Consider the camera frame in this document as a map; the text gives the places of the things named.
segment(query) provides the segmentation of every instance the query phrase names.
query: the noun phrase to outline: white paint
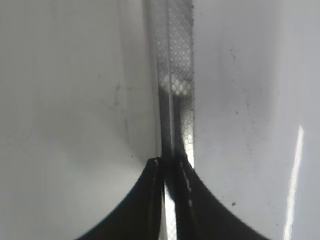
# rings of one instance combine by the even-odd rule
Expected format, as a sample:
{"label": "white paint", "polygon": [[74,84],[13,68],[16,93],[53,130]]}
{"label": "white paint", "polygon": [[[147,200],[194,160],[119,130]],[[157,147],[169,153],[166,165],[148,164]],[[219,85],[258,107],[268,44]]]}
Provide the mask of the white paint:
{"label": "white paint", "polygon": [[0,1],[0,239],[80,237],[158,155],[142,2]]}
{"label": "white paint", "polygon": [[286,228],[300,126],[291,240],[320,238],[319,8],[316,0],[195,0],[195,169],[273,240]]}

